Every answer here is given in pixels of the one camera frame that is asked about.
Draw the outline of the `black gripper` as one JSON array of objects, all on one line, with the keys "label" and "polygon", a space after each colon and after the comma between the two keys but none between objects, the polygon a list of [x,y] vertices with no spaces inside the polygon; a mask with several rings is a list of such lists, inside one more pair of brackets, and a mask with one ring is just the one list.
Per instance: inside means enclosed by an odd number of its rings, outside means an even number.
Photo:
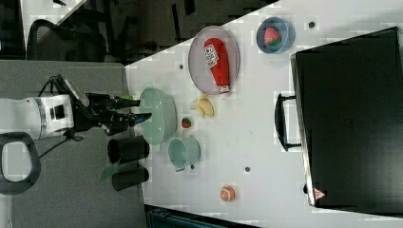
[{"label": "black gripper", "polygon": [[141,124],[150,119],[151,113],[119,113],[118,109],[139,106],[140,100],[128,100],[110,97],[106,94],[88,93],[88,105],[72,99],[74,129],[76,132],[88,131],[93,127],[102,127],[107,136],[127,131],[128,127]]}]

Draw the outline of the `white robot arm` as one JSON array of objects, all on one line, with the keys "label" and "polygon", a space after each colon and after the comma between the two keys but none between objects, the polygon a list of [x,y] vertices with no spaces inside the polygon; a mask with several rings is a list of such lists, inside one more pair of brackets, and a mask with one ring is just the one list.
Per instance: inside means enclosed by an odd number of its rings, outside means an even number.
[{"label": "white robot arm", "polygon": [[[82,101],[72,95],[1,100],[1,193],[13,196],[26,192],[39,179],[41,158],[35,143],[64,136],[77,141],[78,132],[101,127],[108,136],[127,130],[151,118],[149,113],[122,113],[122,108],[138,106],[138,100],[106,97],[101,102]],[[7,174],[6,154],[27,151],[30,170],[20,180]]]}]

